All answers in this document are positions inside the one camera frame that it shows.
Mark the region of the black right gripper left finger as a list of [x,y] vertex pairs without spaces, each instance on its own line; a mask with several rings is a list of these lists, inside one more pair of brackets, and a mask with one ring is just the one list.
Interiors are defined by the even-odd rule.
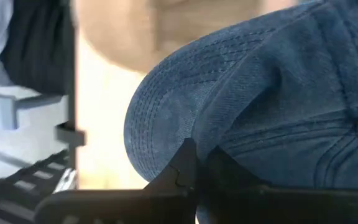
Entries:
[[141,190],[66,190],[36,209],[38,224],[194,223],[198,160],[185,139],[167,166]]

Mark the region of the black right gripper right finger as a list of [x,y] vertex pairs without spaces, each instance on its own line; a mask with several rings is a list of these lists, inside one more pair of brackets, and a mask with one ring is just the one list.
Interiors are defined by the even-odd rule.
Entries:
[[216,147],[205,170],[213,223],[358,224],[358,190],[282,187],[262,180]]

